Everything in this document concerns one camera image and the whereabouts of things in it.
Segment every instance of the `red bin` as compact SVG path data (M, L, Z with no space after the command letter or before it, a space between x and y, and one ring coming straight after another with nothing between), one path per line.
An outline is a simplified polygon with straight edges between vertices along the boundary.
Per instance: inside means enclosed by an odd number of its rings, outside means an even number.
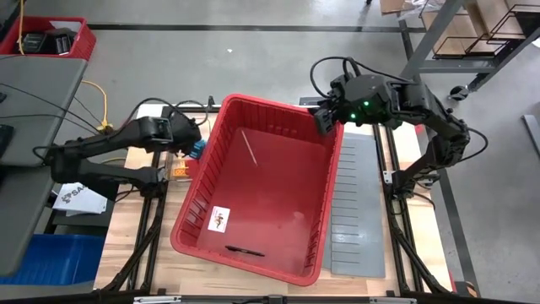
M23 33L28 31L45 31L53 30L55 27L51 22L77 22L80 23L80 28L75 36L71 50L66 55L48 55L48 54L28 54L28 56L42 57L62 57L62 58L81 58L86 61L90 60L92 51L95 46L95 35L92 33L85 18L65 18L65 17L38 17L24 16L23 17ZM0 44L0 55L19 54L17 49L17 40L19 39L19 18L15 20L5 39Z
M228 96L170 235L181 253L307 286L321 272L343 126Z

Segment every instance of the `gray floor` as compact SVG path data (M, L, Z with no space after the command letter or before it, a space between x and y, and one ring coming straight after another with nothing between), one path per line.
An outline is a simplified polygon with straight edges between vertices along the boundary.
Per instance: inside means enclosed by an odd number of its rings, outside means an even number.
M27 14L84 16L91 22L148 24L289 24L396 26L359 0L29 0ZM418 25L417 20L408 21ZM388 73L399 73L406 58L399 34L299 32L120 32L96 31L98 44L85 78L101 84L109 96L109 120L119 125L140 100L222 100L240 92L296 103L315 95L308 80L320 57L348 55ZM419 41L421 35L413 35ZM322 64L324 85L339 64ZM489 149L449 170L480 291L484 297L513 301L540 299L540 212L536 173L540 160L520 116L539 102L540 49L529 46L479 92L460 104L457 116L486 133ZM440 97L466 84L471 75L424 75ZM99 92L82 86L78 97L94 113L102 112ZM72 110L85 115L73 104ZM58 141L73 133L62 128ZM479 149L473 138L469 153ZM434 190L437 219L449 267L461 270L442 205ZM9 290L3 292L13 296Z

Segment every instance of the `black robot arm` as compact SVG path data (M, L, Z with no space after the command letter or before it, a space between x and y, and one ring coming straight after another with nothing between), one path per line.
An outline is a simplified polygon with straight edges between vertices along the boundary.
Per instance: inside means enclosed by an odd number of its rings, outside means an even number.
M45 164L51 167L55 182L81 182L96 192L99 189L94 185L99 183L131 183L142 196L153 198L159 194L164 180L159 169L127 169L95 164L87 158L127 147L143 148L148 153L169 151L189 154L200 139L197 124L185 115L142 117L107 135L78 138L61 146L51 146Z
M414 183L430 172L455 165L463 157L470 136L467 125L446 110L425 84L386 81L379 75L344 74L331 82L330 98L310 110L321 133L337 122L382 124L390 128L402 122L423 124L437 134L429 141L426 153L406 170L392 174L395 196L413 196Z

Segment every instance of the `blue object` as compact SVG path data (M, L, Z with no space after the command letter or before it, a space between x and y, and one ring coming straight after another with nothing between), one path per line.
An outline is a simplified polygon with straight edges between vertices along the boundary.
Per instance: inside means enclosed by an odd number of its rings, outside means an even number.
M204 139L201 139L197 141L193 145L193 151L189 154L189 156L195 160L198 160L203 156L204 148L206 147L207 142Z
M34 235L19 271L0 285L71 285L95 279L104 237Z

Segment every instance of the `sticker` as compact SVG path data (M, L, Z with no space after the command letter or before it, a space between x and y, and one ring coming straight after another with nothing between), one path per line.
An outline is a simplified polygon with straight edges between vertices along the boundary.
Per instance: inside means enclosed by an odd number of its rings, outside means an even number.
M211 231L225 232L227 221L229 220L230 209L213 206L212 217L208 223L208 229Z

